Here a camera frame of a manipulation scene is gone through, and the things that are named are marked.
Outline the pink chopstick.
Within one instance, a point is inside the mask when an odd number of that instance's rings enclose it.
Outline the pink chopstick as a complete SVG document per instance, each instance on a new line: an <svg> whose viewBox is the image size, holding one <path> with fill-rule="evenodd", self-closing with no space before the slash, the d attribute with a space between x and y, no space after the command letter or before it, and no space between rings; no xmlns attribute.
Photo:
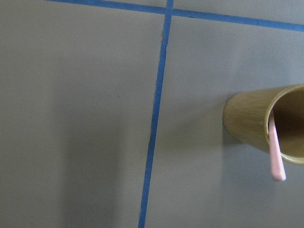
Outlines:
<svg viewBox="0 0 304 228"><path fill-rule="evenodd" d="M285 181L286 174L281 156L281 150L278 141L273 110L270 112L269 115L268 132L269 132L270 168L271 168L272 177L275 181Z"/></svg>

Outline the wooden bamboo cup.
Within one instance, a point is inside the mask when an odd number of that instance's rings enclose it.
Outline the wooden bamboo cup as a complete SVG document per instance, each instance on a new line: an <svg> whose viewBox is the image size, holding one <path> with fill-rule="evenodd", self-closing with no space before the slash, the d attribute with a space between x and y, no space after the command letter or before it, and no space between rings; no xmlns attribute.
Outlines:
<svg viewBox="0 0 304 228"><path fill-rule="evenodd" d="M304 163L304 86L302 84L241 92L223 109L223 124L236 140L269 152L268 120L274 114L283 160Z"/></svg>

